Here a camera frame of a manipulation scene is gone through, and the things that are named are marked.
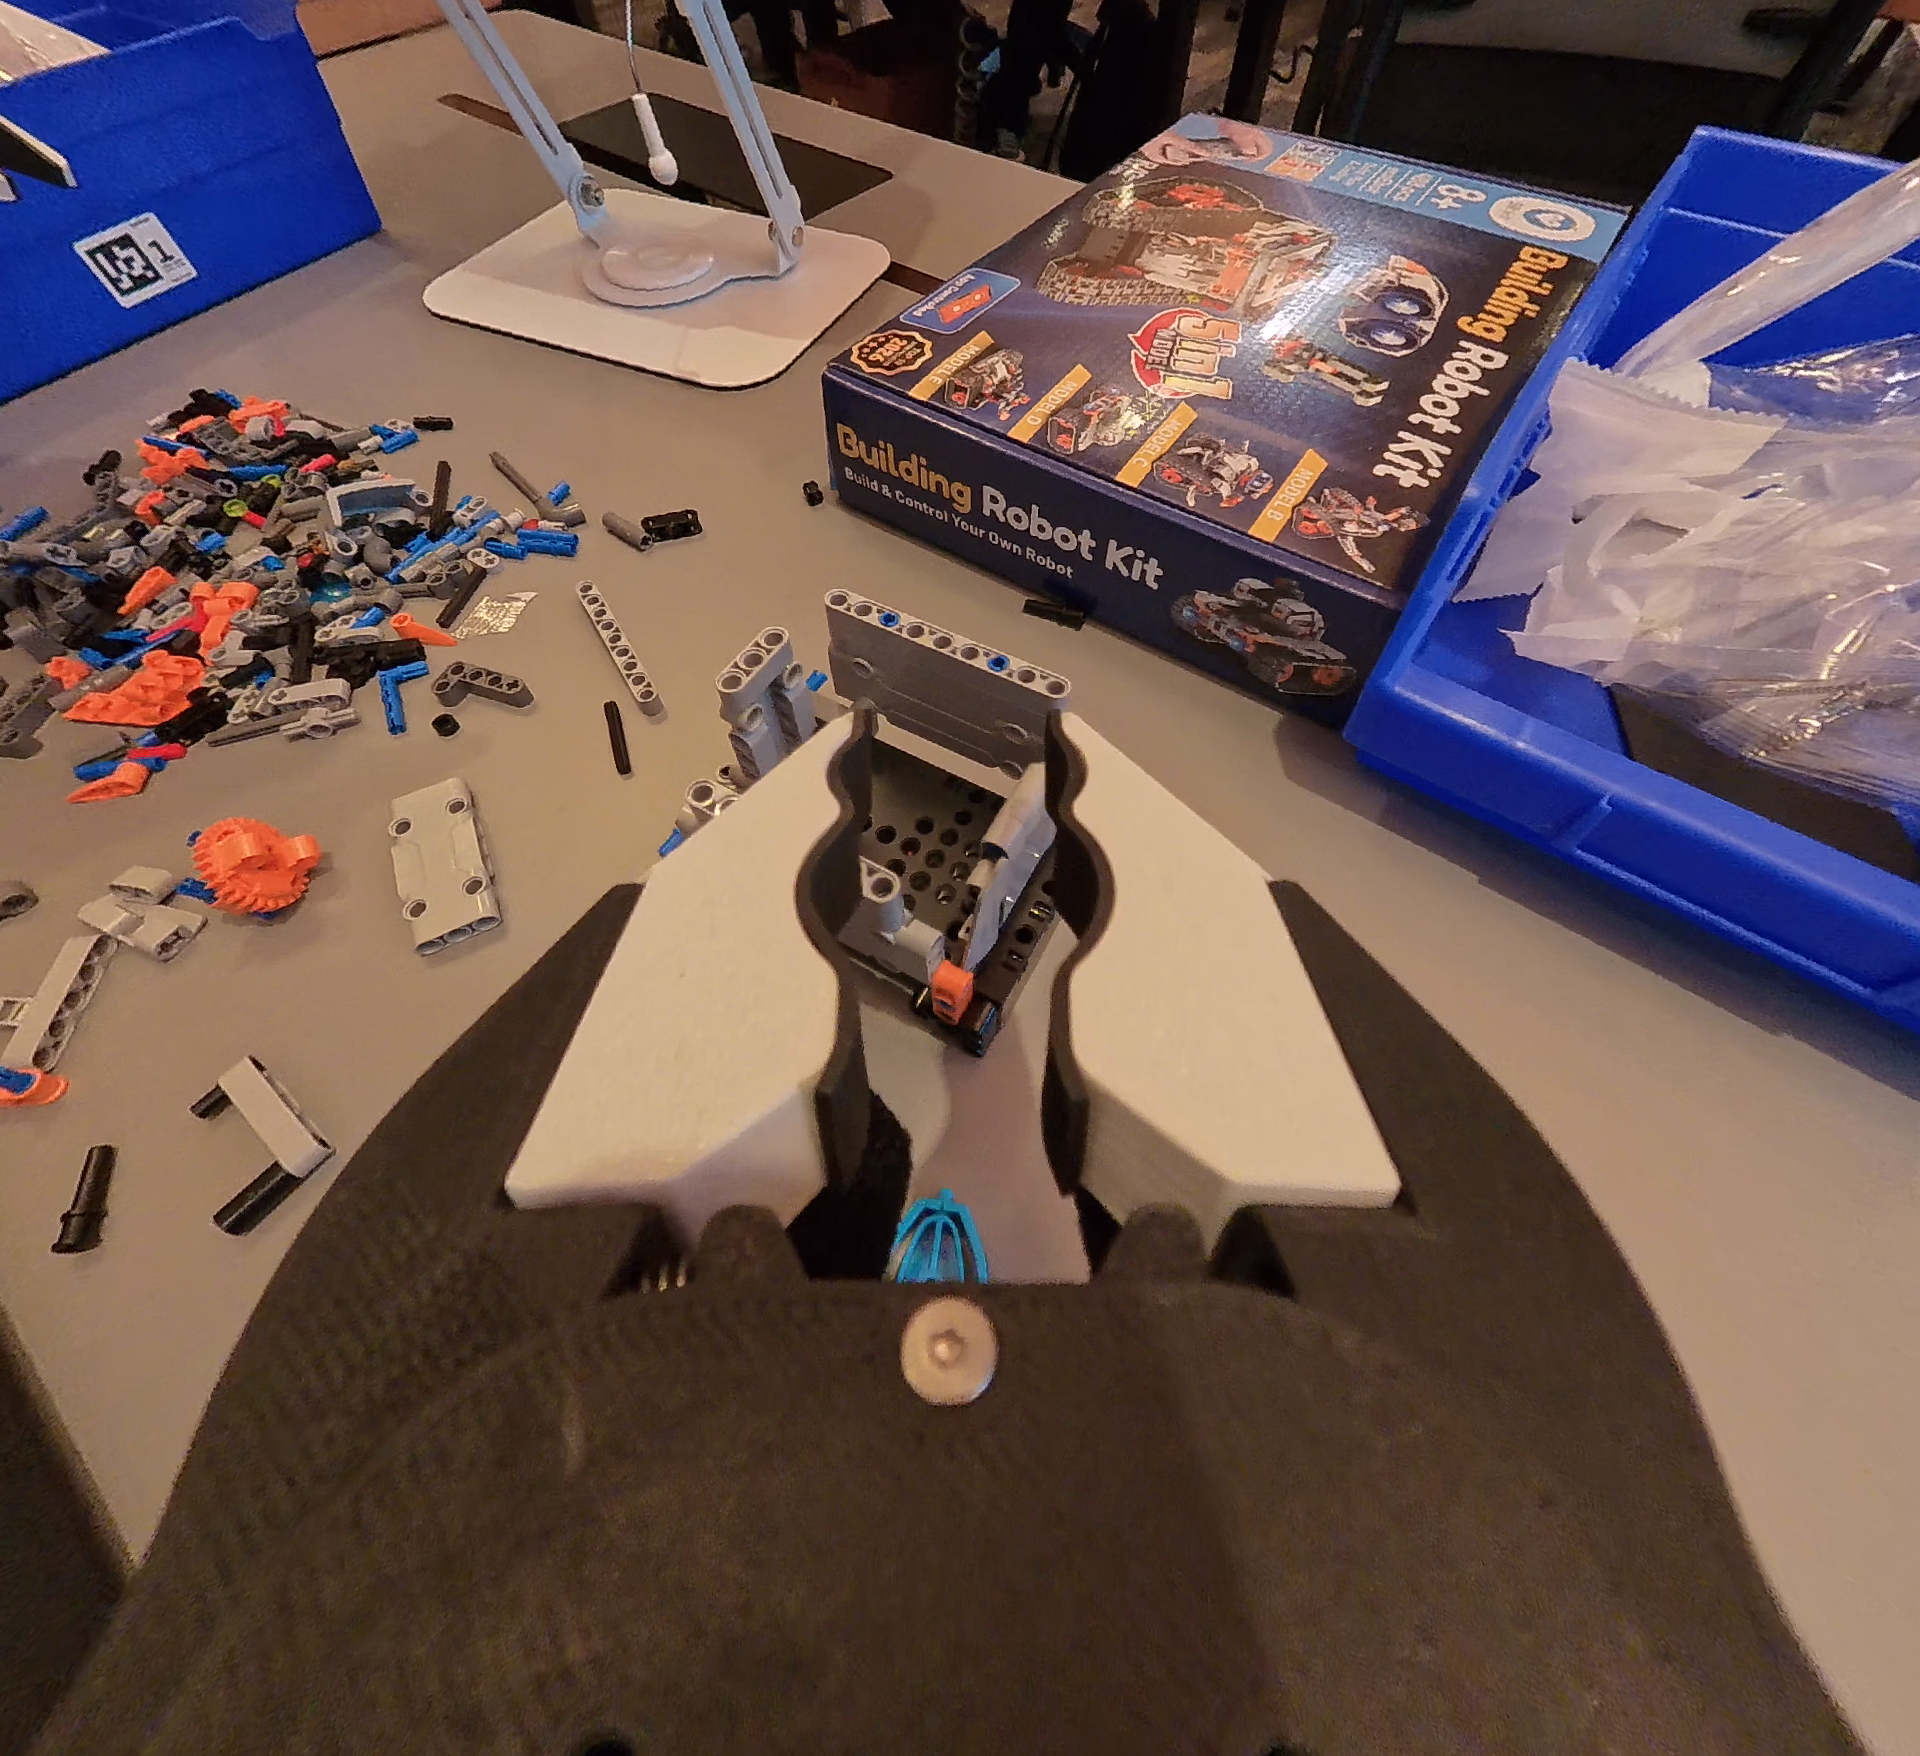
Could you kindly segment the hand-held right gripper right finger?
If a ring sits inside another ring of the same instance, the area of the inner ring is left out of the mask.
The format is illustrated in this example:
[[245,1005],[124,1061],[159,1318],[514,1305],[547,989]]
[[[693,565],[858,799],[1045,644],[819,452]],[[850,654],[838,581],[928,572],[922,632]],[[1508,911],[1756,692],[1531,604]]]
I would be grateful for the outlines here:
[[1215,1246],[1256,1207],[1389,1209],[1374,1114],[1260,865],[1075,713],[1047,729],[1055,905],[1044,1140],[1057,1186]]

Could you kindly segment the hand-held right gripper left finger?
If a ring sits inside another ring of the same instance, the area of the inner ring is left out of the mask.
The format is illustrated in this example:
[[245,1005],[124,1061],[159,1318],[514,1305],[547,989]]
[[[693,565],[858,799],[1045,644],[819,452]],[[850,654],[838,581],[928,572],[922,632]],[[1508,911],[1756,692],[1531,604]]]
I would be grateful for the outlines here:
[[807,1250],[894,1244],[910,1141],[871,1094],[839,931],[859,898],[877,718],[826,723],[640,890],[504,1191],[641,1204],[685,1244],[731,1207]]

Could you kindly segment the orange toothed gear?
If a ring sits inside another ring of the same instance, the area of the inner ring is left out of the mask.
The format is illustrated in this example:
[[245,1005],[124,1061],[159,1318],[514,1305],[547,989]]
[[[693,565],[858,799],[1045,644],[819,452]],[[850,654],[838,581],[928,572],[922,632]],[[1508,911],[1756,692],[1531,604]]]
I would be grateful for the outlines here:
[[253,816],[227,816],[196,833],[193,863],[212,902],[235,915],[296,908],[324,859],[309,834],[286,834]]

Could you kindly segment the pile of small building parts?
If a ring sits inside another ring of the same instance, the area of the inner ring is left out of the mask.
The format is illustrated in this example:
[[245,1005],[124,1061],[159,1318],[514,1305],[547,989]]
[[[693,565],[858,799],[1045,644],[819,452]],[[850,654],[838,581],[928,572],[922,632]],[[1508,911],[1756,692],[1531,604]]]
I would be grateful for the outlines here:
[[221,738],[336,736],[365,687],[396,732],[405,682],[489,576],[575,557],[587,525],[569,487],[499,455],[504,502],[425,465],[421,440],[452,428],[199,387],[71,496],[7,502],[5,761],[33,761],[57,721],[101,729],[73,773],[91,803]]

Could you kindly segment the grey rectangular panel piece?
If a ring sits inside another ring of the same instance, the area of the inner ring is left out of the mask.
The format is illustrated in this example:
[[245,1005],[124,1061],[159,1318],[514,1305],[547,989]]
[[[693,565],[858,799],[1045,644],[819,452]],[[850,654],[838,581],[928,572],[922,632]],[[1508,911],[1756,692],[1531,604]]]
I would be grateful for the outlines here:
[[401,918],[419,955],[500,926],[492,859],[465,779],[394,799],[388,843]]

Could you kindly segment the long grey holed beam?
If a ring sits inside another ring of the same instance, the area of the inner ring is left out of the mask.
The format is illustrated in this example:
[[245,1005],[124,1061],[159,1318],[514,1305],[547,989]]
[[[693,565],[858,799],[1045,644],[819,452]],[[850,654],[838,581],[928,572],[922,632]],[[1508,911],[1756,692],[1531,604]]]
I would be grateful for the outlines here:
[[625,637],[602,590],[589,579],[584,579],[578,585],[578,597],[586,618],[589,618],[594,635],[605,650],[627,697],[650,721],[663,720],[665,709],[659,697],[659,687],[640,661],[631,641]]

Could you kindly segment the blue plastic bin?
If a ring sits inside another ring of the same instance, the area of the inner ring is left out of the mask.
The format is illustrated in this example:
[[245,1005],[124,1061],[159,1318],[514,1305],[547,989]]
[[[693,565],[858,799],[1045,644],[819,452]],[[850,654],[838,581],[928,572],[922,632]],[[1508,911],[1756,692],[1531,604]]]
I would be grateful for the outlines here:
[[5,400],[379,229],[292,0],[5,5],[101,51],[5,86]]
[[1781,237],[1892,163],[1718,127],[1698,129],[1572,309],[1461,493],[1429,569],[1363,687],[1346,738],[1357,759],[1519,841],[1605,879],[1907,1030],[1919,1028],[1915,856],[1874,825],[1876,859],[1788,820],[1809,803],[1770,781],[1764,809],[1669,767],[1708,748],[1674,725],[1620,721],[1607,687],[1516,654],[1519,599],[1457,603],[1508,498],[1531,477],[1549,390],[1570,361],[1612,368]]

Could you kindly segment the grey partly built model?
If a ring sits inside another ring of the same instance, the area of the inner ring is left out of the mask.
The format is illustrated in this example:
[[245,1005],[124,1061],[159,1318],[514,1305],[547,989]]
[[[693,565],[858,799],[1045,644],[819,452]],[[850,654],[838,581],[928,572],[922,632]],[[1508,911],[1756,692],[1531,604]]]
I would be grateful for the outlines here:
[[990,1051],[1057,920],[1047,718],[1070,682],[925,618],[838,589],[830,668],[768,625],[717,678],[732,761],[686,788],[671,855],[798,756],[833,716],[879,728],[844,944],[956,1049]]

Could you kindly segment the blue robot kit box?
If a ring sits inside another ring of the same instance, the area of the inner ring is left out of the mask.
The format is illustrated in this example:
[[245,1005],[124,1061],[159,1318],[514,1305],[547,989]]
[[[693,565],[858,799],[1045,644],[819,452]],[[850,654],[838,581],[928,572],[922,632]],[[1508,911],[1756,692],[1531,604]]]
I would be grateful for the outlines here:
[[830,365],[833,487],[1340,729],[1623,222],[1185,118]]

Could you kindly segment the black long pin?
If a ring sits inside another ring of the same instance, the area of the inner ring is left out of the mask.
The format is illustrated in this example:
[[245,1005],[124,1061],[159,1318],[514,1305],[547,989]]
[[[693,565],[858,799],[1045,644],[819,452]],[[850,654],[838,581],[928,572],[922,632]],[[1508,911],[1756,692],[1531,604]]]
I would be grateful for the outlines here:
[[52,1255],[90,1255],[101,1246],[110,1215],[110,1191],[116,1167],[116,1145],[99,1143],[88,1149],[73,1196],[61,1215],[61,1228],[57,1240],[52,1243]]

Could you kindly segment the white book stand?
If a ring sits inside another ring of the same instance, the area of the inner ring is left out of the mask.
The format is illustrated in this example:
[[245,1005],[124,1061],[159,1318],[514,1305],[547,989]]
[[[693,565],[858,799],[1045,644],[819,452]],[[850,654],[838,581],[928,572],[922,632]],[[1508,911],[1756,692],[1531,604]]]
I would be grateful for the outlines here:
[[539,156],[562,208],[433,280],[434,317],[719,391],[783,376],[889,266],[864,237],[812,234],[721,0],[676,0],[732,124],[758,208],[672,195],[643,92],[634,112],[658,181],[605,189],[564,136],[481,0],[437,0],[497,103]]

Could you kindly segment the grey bracket frame piece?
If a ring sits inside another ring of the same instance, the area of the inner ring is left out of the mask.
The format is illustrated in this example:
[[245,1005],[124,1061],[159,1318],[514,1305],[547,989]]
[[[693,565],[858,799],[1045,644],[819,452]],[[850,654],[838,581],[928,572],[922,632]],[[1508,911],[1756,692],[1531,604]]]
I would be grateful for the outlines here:
[[212,1122],[237,1111],[258,1143],[269,1166],[215,1214],[215,1225],[230,1239],[251,1234],[273,1215],[319,1167],[336,1155],[334,1145],[314,1125],[281,1080],[256,1057],[245,1055],[216,1083],[190,1102],[196,1120]]

